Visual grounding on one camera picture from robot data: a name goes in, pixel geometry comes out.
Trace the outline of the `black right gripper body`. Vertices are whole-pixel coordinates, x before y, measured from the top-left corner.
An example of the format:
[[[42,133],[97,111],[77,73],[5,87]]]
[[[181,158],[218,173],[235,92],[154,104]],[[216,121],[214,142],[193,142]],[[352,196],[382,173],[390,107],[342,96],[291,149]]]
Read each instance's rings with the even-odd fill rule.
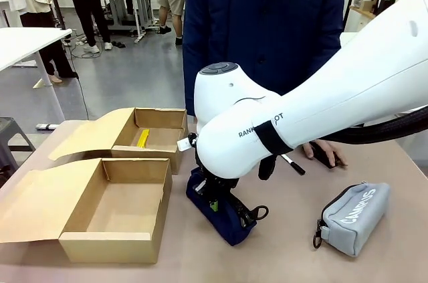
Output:
[[[193,190],[210,203],[228,194],[237,186],[239,181],[239,179],[223,179],[218,177],[204,166],[193,169],[193,174],[198,177],[196,184],[193,185]]]

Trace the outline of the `person's left hand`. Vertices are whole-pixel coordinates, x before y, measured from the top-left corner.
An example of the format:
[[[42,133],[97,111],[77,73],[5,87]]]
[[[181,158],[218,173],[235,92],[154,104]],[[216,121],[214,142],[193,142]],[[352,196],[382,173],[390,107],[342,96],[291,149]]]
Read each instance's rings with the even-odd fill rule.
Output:
[[[346,159],[341,150],[333,143],[316,139],[302,145],[304,154],[308,159],[316,159],[329,169],[347,167]]]

